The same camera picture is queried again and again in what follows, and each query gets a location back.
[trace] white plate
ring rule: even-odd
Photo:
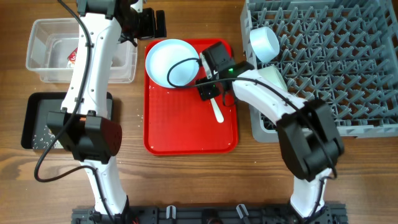
[[[177,62],[186,58],[199,58],[192,45],[182,40],[163,40],[154,45],[148,52],[145,68],[150,79],[156,84],[166,88],[174,88],[167,81],[167,72]],[[196,77],[198,71],[198,62],[194,60],[184,62],[172,70],[170,82],[174,85],[186,85]]]

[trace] wooden table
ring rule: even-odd
[[[21,148],[28,97],[38,91],[66,91],[66,84],[45,84],[25,68],[25,55],[36,19],[70,17],[51,0],[3,0],[0,3],[0,223],[69,223],[73,208],[94,204],[83,171],[41,184],[33,170],[38,152]],[[75,1],[68,5],[76,9]],[[151,0],[163,9],[168,38],[226,39],[236,61],[242,55],[239,15],[242,0]],[[212,156],[155,157],[142,143],[144,49],[139,42],[137,76],[128,85],[109,85],[123,127],[118,154],[122,185],[131,205],[235,205],[285,203],[292,194],[293,175],[278,144],[261,144],[251,134],[245,103],[238,105],[239,144],[233,152]],[[350,223],[397,223],[398,138],[345,139],[338,163],[339,178],[326,188],[325,199],[347,204]],[[49,154],[42,177],[78,165],[70,154]]]

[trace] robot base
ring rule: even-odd
[[[100,224],[109,223],[108,216],[103,215],[103,222],[94,222],[92,219],[94,208],[74,209],[72,224]],[[198,207],[175,209],[176,219],[167,219],[167,208],[158,207],[130,207],[135,215],[137,224],[299,224],[303,220],[297,218],[290,205],[267,205],[265,207],[247,207],[248,216],[239,217],[234,207]],[[316,218],[306,224],[348,224],[345,205],[326,205],[318,212]]]

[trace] white bowl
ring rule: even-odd
[[[257,58],[262,63],[270,62],[279,54],[279,41],[274,31],[261,27],[250,31],[250,43]]]
[[[177,62],[187,58],[199,58],[192,45],[182,40],[163,40],[151,48],[147,54],[145,68],[148,76],[156,84],[165,88],[174,88],[167,81],[167,72]],[[199,64],[194,60],[184,62],[170,73],[170,82],[184,86],[190,83],[199,71]]]

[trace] black tray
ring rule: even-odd
[[[47,127],[47,115],[50,111],[60,111],[67,93],[33,93],[27,102],[24,130],[21,146],[24,149],[45,149],[55,136]],[[113,97],[106,94],[108,119],[113,119]],[[57,142],[53,149],[63,149]]]

